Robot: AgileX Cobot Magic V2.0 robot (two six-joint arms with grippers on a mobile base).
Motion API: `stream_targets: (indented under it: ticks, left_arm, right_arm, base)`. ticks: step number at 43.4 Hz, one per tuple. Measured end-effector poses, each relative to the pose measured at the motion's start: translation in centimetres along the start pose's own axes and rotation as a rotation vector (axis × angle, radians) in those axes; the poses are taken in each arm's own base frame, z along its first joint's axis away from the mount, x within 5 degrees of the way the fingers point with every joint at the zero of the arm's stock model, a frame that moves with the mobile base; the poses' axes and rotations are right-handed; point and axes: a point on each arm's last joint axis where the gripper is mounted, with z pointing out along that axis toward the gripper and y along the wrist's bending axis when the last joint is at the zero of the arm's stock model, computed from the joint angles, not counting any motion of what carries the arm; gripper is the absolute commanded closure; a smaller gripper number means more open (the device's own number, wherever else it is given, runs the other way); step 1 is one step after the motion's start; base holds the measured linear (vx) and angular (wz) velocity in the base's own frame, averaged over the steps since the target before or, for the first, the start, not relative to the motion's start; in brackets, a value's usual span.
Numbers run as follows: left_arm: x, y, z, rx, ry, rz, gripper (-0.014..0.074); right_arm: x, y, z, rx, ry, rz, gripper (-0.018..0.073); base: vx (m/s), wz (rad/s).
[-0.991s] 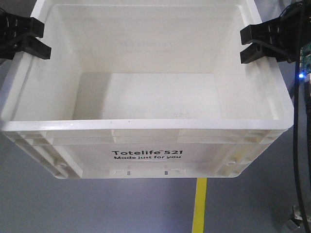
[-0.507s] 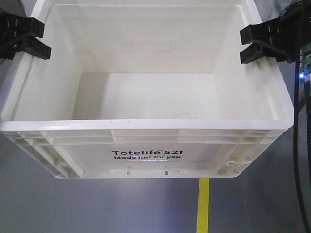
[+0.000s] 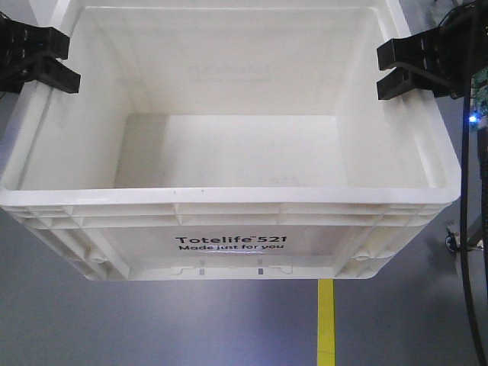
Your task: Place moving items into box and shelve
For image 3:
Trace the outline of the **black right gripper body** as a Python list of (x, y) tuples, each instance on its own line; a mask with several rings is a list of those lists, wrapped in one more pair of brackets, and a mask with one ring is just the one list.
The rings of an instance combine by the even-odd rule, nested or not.
[(473, 34), (475, 10), (475, 1), (465, 2), (451, 9), (438, 24), (438, 67), (452, 98), (465, 95), (466, 81), (472, 75), (468, 62), (470, 42), (474, 42), (474, 71), (487, 66), (487, 2), (480, 2), (477, 30)]

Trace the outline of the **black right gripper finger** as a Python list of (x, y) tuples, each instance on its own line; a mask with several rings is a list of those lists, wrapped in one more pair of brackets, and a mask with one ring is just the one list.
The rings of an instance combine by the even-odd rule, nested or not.
[(390, 100), (416, 89), (431, 91), (435, 98), (458, 98), (458, 93), (449, 85), (443, 85), (404, 68), (396, 68), (377, 82), (379, 100)]
[(377, 48), (378, 68), (381, 71), (396, 67), (445, 71), (441, 51), (441, 32), (438, 28), (409, 37), (391, 38)]

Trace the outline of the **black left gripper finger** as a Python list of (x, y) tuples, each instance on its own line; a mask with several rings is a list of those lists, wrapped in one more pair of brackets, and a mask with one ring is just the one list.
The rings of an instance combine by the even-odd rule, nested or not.
[(37, 81), (62, 92), (79, 92), (81, 76), (42, 53), (20, 57), (1, 53), (1, 91), (20, 94), (24, 85)]
[(38, 27), (12, 19), (1, 19), (1, 59), (23, 60), (46, 53), (67, 59), (69, 37), (54, 27)]

